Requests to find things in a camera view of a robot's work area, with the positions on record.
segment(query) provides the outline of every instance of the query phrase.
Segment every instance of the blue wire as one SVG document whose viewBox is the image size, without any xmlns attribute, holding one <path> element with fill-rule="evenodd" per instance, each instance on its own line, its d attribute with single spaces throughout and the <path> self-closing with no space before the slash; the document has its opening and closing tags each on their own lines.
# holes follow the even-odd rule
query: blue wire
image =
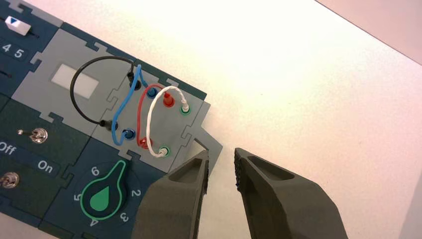
<svg viewBox="0 0 422 239">
<path fill-rule="evenodd" d="M 117 118 L 119 117 L 120 113 L 122 112 L 122 110 L 124 109 L 124 107 L 126 107 L 127 103 L 129 102 L 130 98 L 133 95 L 133 92 L 135 91 L 135 87 L 136 87 L 136 83 L 138 82 L 138 78 L 142 78 L 142 73 L 141 73 L 141 65 L 138 65 L 136 67 L 136 71 L 135 71 L 135 77 L 133 78 L 133 82 L 132 82 L 132 86 L 130 87 L 129 90 L 129 94 L 127 94 L 126 98 L 124 99 L 124 101 L 121 103 L 119 109 L 116 111 L 116 113 L 113 116 L 113 123 L 111 125 L 111 135 L 113 136 L 113 142 L 120 146 L 123 144 L 123 140 L 126 136 L 126 132 L 123 132 L 120 136 L 120 141 L 117 141 L 117 137 L 116 137 L 116 122 L 117 122 Z"/>
<path fill-rule="evenodd" d="M 142 76 L 142 72 L 140 73 L 141 76 L 141 83 L 143 84 L 144 87 L 148 87 L 148 83 L 146 83 L 146 81 L 144 80 L 144 77 Z"/>
<path fill-rule="evenodd" d="M 142 85 L 145 88 L 147 88 L 148 87 L 148 83 L 146 83 L 146 81 L 144 80 L 144 77 L 142 76 L 142 72 L 141 72 L 141 75 L 140 76 L 141 76 L 141 83 L 142 83 Z M 156 94 L 157 94 L 157 90 L 155 88 L 151 88 L 151 89 L 148 90 L 147 96 L 149 98 L 154 98 Z"/>
</svg>

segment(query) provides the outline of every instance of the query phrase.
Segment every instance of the green drop symbol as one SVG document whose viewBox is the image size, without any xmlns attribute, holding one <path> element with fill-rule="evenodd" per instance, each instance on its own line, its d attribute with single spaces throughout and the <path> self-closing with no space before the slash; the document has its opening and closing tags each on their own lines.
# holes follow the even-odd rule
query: green drop symbol
<svg viewBox="0 0 422 239">
<path fill-rule="evenodd" d="M 108 199 L 109 199 L 109 187 L 107 186 L 91 197 L 90 205 L 94 210 L 101 212 L 107 208 Z"/>
<path fill-rule="evenodd" d="M 124 205 L 126 186 L 124 175 L 127 164 L 119 160 L 105 176 L 96 178 L 82 190 L 80 205 L 82 212 L 93 220 L 112 217 Z"/>
</svg>

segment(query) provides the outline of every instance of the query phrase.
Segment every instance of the white wire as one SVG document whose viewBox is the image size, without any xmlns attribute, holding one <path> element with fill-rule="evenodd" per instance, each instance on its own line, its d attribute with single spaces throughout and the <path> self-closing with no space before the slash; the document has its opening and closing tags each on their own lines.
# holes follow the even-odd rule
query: white wire
<svg viewBox="0 0 422 239">
<path fill-rule="evenodd" d="M 180 97 L 182 98 L 182 104 L 183 104 L 182 111 L 185 112 L 185 113 L 189 111 L 189 105 L 186 102 L 185 96 L 183 95 L 182 91 L 175 86 L 167 86 L 167 87 L 163 88 L 162 90 L 160 90 L 160 92 L 158 92 L 158 94 L 155 96 L 154 100 L 151 103 L 151 106 L 149 107 L 148 116 L 146 118 L 146 131 L 145 132 L 146 132 L 146 144 L 148 145 L 148 150 L 151 153 L 151 155 L 156 157 L 156 158 L 166 156 L 168 151 L 166 149 L 162 149 L 157 154 L 152 149 L 151 139 L 149 137 L 150 129 L 151 129 L 151 127 L 150 127 L 151 126 L 151 115 L 152 115 L 152 111 L 154 110 L 155 104 L 157 103 L 157 100 L 160 98 L 160 96 L 162 96 L 168 90 L 176 90 L 179 93 Z"/>
</svg>

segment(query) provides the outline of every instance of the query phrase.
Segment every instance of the number 2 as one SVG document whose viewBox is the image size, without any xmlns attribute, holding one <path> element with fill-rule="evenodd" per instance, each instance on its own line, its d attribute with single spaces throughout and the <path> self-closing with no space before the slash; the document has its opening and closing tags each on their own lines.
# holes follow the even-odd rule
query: number 2
<svg viewBox="0 0 422 239">
<path fill-rule="evenodd" d="M 141 190 L 139 190 L 139 189 L 136 190 L 136 191 L 132 190 L 132 197 L 134 197 L 134 196 L 138 196 L 138 197 L 141 196 Z"/>
<path fill-rule="evenodd" d="M 16 58 L 21 58 L 22 57 L 22 53 L 25 53 L 25 51 L 23 51 L 22 49 L 19 49 L 16 51 L 16 53 L 14 54 L 14 56 Z"/>
<path fill-rule="evenodd" d="M 12 46 L 12 44 L 8 44 L 8 45 L 3 46 L 2 48 L 3 48 L 4 52 L 8 52 L 11 46 Z"/>
<path fill-rule="evenodd" d="M 79 201 L 81 199 L 81 196 L 82 196 L 82 194 L 78 194 L 77 196 L 75 194 L 75 195 L 73 195 L 73 200 Z"/>
</svg>

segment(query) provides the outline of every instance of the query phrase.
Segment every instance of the number 5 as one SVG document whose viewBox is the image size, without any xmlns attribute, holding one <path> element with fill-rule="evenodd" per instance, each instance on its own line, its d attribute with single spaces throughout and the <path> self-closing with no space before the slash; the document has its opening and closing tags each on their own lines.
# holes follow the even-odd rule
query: number 5
<svg viewBox="0 0 422 239">
<path fill-rule="evenodd" d="M 81 196 L 82 196 L 82 194 L 78 194 L 77 196 L 76 195 L 73 195 L 73 200 L 74 201 L 79 201 L 81 199 Z"/>
<path fill-rule="evenodd" d="M 16 53 L 14 54 L 14 56 L 16 58 L 21 58 L 22 57 L 22 53 L 25 53 L 25 51 L 22 50 L 22 49 L 19 49 L 19 50 L 16 51 Z"/>
</svg>

